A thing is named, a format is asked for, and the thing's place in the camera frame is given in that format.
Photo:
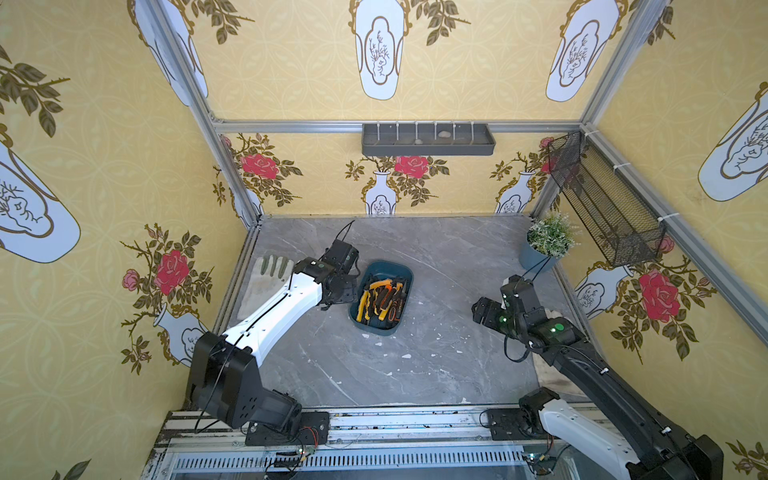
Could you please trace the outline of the teal plastic storage box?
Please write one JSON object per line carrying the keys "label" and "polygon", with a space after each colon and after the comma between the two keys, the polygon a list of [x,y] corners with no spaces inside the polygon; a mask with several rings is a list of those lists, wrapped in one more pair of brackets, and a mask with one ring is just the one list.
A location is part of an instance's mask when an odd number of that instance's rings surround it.
{"label": "teal plastic storage box", "polygon": [[405,265],[373,261],[364,271],[357,299],[349,307],[352,324],[366,333],[391,336],[404,320],[414,274]]}

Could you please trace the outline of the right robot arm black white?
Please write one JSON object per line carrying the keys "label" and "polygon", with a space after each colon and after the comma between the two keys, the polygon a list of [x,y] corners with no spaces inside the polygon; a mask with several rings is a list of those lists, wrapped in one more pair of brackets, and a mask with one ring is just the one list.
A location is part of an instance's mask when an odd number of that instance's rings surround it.
{"label": "right robot arm black white", "polygon": [[495,440],[560,439],[616,479],[720,479],[724,453],[707,435],[693,437],[646,401],[600,356],[568,319],[551,318],[531,281],[513,275],[502,299],[478,299],[475,323],[516,340],[565,376],[605,415],[607,429],[541,387],[517,407],[490,409],[480,418]]}

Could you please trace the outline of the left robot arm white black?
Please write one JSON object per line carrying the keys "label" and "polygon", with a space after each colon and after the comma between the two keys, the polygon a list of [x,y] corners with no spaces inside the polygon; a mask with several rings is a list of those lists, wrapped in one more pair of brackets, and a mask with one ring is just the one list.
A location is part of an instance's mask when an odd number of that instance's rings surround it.
{"label": "left robot arm white black", "polygon": [[208,332],[197,340],[185,406],[231,428],[253,422],[295,435],[301,404],[264,387],[260,367],[306,312],[353,301],[358,258],[357,251],[339,259],[325,255],[299,263],[274,255],[257,258],[242,302],[253,311],[223,334]]}

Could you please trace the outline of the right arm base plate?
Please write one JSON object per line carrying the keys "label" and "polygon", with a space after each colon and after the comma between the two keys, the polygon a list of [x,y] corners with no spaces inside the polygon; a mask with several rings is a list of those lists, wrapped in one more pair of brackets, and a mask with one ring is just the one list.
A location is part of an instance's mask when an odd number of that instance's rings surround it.
{"label": "right arm base plate", "polygon": [[480,414],[479,421],[482,427],[490,431],[494,441],[547,440],[549,438],[540,421],[525,409],[487,409]]}

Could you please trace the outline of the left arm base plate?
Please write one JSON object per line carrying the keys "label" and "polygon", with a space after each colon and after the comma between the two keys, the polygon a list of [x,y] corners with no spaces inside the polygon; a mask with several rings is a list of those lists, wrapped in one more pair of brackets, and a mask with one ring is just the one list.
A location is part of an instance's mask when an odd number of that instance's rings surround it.
{"label": "left arm base plate", "polygon": [[328,441],[330,413],[303,411],[283,428],[250,422],[246,433],[246,446],[283,446],[293,443],[318,447]]}

